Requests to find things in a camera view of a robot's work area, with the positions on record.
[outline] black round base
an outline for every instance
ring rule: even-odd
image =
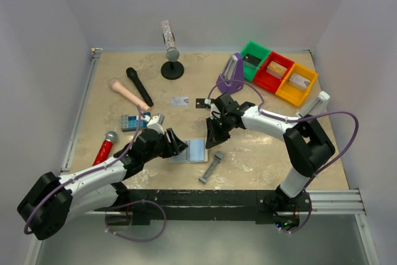
[[[176,80],[182,77],[185,68],[179,61],[171,62],[167,61],[161,67],[161,74],[168,80]]]

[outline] white wall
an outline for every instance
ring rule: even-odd
[[[241,49],[253,39],[270,48],[316,45],[342,0],[68,0],[91,45],[164,49],[169,19],[182,49]]]
[[[30,241],[17,213],[37,178],[59,171],[89,69],[65,0],[0,0],[0,263]]]
[[[314,51],[331,109],[354,111],[360,132],[344,158],[360,187],[382,264],[397,259],[397,0],[343,0]],[[333,117],[339,147],[352,121]]]

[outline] red microphone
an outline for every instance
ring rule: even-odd
[[[116,142],[117,142],[116,132],[113,132],[112,130],[108,131],[105,134],[105,140],[102,143],[102,146],[100,147],[98,155],[95,158],[94,164],[92,165],[95,166],[96,164],[100,164],[101,162],[105,161],[110,153],[110,150],[112,149],[113,144]]]

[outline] gray floor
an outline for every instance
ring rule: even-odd
[[[147,237],[162,224],[123,233]],[[168,222],[164,234],[150,243],[104,231],[102,215],[79,217],[43,242],[37,264],[368,264],[354,216],[312,216],[292,236],[252,222]]]

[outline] small card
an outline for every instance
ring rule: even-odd
[[[189,97],[177,96],[171,98],[171,107],[187,107],[189,105]]]

